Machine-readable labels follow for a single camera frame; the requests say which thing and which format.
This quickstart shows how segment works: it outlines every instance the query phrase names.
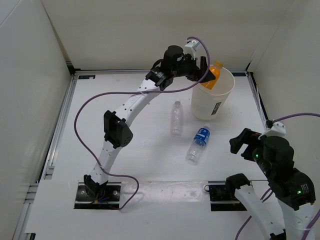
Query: white plastic cup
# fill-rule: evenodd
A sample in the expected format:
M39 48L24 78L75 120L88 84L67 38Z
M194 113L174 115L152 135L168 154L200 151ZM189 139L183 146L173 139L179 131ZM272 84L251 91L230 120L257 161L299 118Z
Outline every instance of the white plastic cup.
M212 89L201 84L192 90L191 112L201 120L212 120L217 117L227 97L235 87L235 78L225 68L220 70L220 78Z

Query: orange juice bottle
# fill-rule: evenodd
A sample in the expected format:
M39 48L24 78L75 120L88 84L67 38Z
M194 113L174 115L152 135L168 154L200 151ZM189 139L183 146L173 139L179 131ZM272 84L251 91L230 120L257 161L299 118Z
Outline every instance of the orange juice bottle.
M220 77L220 69L223 68L224 65L222 62L220 61L215 61L214 65L210 66L210 71L213 73L213 75L215 76L215 80L211 80L211 81L207 81L204 83L201 83L204 87L206 87L207 89L213 89L215 84L217 83L219 77Z

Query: empty water bottle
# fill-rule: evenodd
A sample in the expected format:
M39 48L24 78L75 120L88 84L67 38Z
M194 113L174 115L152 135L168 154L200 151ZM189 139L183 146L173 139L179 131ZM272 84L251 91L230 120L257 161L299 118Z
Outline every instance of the empty water bottle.
M205 149L207 142L210 137L210 127L205 125L204 127L200 128L195 137L193 138L193 142L186 153L185 159L188 163L192 165L198 164L199 157L201 153Z
M184 111L179 99L176 99L171 109L171 126L172 135L181 135L183 126Z

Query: blue bottle label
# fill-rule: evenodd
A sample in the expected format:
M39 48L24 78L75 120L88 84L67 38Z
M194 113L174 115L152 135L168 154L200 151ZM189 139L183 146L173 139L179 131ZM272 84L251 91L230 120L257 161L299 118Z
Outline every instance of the blue bottle label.
M207 144L209 137L210 137L210 131L202 127L199 129L198 133L195 135L193 140L200 139L204 141L205 144Z

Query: white robotic arm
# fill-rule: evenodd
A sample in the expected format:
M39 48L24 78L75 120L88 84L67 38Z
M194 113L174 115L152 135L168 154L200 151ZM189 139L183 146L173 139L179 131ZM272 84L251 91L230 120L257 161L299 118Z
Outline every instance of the white robotic arm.
M156 86L152 80L143 80L141 86L137 91L155 91L160 90L159 86ZM125 119L125 123L128 127L131 126L136 116L144 109L144 107L156 96L159 92L142 93L138 95L132 95L124 104L118 107L115 112L120 119ZM106 172L110 172L115 159L123 147L114 148L114 145L110 141L103 141L103 148L101 150L99 161L101 166ZM102 172L100 166L96 164L93 170L90 172L91 178L96 183L103 184L108 181L109 176Z
M133 138L130 125L142 109L164 89L172 84L175 77L186 77L193 82L208 82L216 77L208 70L206 57L200 58L197 66L196 50L200 43L197 40L188 41L185 51L179 46L169 46L163 59L156 61L150 72L145 76L137 92L114 112L104 114L104 142L97 163L89 175L84 175L86 193L95 198L103 193L110 172L120 150L129 144Z
M285 125L274 122L269 126L271 128L263 134L245 128L238 137L230 140L231 152L236 154L242 144L248 144L241 156L256 162L265 174L280 204L285 233L282 233L283 227L272 220L242 173L228 177L226 185L252 215L266 240L301 240L312 220L315 188L307 175L294 168L294 150L282 138L286 134ZM314 239L315 233L311 229L307 240Z

